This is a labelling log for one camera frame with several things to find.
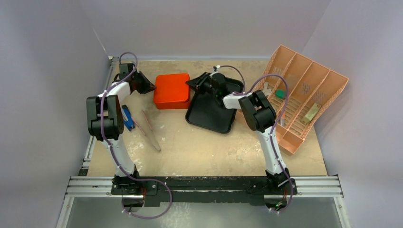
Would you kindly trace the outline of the orange box lid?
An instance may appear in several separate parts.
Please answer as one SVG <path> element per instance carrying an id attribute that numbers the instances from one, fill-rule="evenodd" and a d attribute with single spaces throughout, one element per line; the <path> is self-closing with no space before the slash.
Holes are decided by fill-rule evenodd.
<path id="1" fill-rule="evenodd" d="M 186 81 L 190 80 L 187 73 L 158 75 L 155 79 L 156 89 L 153 99 L 186 101 L 190 99 L 190 88 Z"/>

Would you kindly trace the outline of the orange chocolate box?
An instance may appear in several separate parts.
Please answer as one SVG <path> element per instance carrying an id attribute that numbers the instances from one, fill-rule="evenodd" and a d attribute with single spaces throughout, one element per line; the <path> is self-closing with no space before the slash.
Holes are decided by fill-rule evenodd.
<path id="1" fill-rule="evenodd" d="M 157 109 L 171 110 L 171 109 L 188 109 L 190 106 L 190 99 L 186 101 L 174 101 L 174 100 L 162 100 L 153 99 L 153 102 Z"/>

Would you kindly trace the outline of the pink metal tongs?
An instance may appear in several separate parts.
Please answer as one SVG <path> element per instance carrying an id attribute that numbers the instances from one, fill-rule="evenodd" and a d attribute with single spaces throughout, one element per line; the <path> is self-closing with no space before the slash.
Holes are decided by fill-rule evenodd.
<path id="1" fill-rule="evenodd" d="M 131 117 L 132 121 L 134 122 L 134 125 L 140 129 L 142 134 L 148 139 L 149 143 L 155 148 L 155 150 L 157 152 L 161 152 L 162 151 L 161 146 L 159 145 L 159 143 L 158 143 L 158 141 L 157 141 L 157 139 L 156 139 L 156 137 L 154 135 L 152 125 L 151 125 L 151 123 L 149 121 L 149 118 L 147 117 L 146 112 L 144 110 L 142 110 L 141 113 L 143 115 L 143 118 L 144 118 L 145 122 L 147 123 L 147 126 L 149 128 L 149 132 L 146 133 L 144 131 L 144 129 L 139 125 L 139 123 L 133 117 Z"/>

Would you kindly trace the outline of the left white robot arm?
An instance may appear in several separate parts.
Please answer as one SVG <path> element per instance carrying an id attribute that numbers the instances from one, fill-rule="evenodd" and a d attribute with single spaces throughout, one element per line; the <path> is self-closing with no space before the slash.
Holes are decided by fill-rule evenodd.
<path id="1" fill-rule="evenodd" d="M 140 178 L 123 140 L 124 122 L 131 119 L 122 110 L 121 101 L 137 91 L 146 94 L 155 86 L 137 70 L 136 63 L 119 65 L 120 77 L 101 94 L 86 99 L 87 127 L 91 136 L 101 141 L 110 151 L 115 163 L 114 185 L 129 194 L 137 194 L 145 184 L 156 186 L 158 180 Z"/>

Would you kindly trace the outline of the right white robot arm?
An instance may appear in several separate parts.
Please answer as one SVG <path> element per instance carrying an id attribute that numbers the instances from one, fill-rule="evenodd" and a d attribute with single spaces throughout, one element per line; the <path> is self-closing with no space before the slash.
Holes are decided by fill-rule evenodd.
<path id="1" fill-rule="evenodd" d="M 230 92 L 226 77 L 218 72 L 204 73 L 186 81 L 193 91 L 213 95 L 225 109 L 241 110 L 247 126 L 254 131 L 260 142 L 265 159 L 267 188 L 279 193 L 286 184 L 293 186 L 289 171 L 283 161 L 276 137 L 277 113 L 261 90 L 254 92 Z"/>

